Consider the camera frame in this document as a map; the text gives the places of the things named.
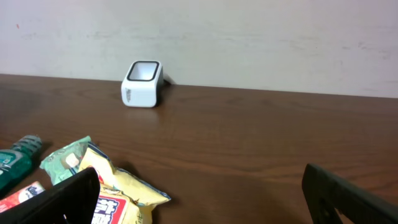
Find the wooden table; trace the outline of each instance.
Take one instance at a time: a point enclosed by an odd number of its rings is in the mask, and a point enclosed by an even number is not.
[[[155,223],[310,223],[309,162],[398,203],[398,100],[170,86],[142,109],[120,84],[0,75],[0,146],[38,134],[43,159],[90,135],[172,197]],[[16,190],[35,180],[51,187],[37,168]]]

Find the white wall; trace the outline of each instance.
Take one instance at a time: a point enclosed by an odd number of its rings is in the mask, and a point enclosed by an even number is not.
[[[122,80],[145,58],[178,84],[398,98],[398,1],[0,1],[0,73]]]

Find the black object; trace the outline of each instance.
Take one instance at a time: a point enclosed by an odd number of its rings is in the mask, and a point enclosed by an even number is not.
[[[0,213],[0,223],[87,223],[100,194],[94,168],[87,168],[35,197]]]
[[[354,223],[398,223],[397,207],[314,164],[305,168],[302,188],[316,224],[343,223],[336,209]]]

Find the bottle label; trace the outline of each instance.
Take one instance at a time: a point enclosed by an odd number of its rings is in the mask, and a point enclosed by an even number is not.
[[[0,163],[4,165],[8,165],[12,163],[16,159],[16,155],[10,152],[1,152],[0,153]]]

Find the red and white package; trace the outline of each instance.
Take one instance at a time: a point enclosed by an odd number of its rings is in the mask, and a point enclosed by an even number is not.
[[[43,191],[44,188],[38,181],[30,184],[23,189],[20,189],[14,194],[8,196],[7,198],[0,200],[0,213],[9,210],[16,205],[19,205],[22,202],[25,202],[26,200],[42,193]]]

